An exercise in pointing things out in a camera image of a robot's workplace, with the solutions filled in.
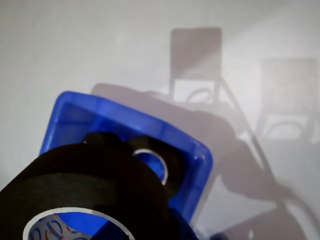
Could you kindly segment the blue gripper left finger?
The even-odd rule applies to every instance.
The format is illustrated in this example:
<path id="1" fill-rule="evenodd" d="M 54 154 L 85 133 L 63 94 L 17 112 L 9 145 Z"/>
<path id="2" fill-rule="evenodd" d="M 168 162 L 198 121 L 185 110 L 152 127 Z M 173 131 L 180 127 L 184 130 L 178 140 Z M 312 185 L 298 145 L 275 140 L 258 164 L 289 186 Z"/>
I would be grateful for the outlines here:
<path id="1" fill-rule="evenodd" d="M 93 240 L 129 240 L 129 231 L 121 223 L 108 221 L 93 236 Z"/>

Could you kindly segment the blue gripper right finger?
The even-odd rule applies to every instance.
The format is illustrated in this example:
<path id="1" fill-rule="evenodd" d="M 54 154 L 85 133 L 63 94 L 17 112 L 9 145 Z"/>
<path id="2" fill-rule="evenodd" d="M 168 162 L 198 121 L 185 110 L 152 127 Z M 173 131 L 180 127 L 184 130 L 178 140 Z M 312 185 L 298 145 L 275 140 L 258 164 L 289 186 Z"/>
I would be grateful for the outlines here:
<path id="1" fill-rule="evenodd" d="M 177 240 L 198 240 L 196 233 L 184 219 L 184 217 L 175 209 L 170 208 L 170 214 L 174 222 L 174 229 L 177 232 Z"/>

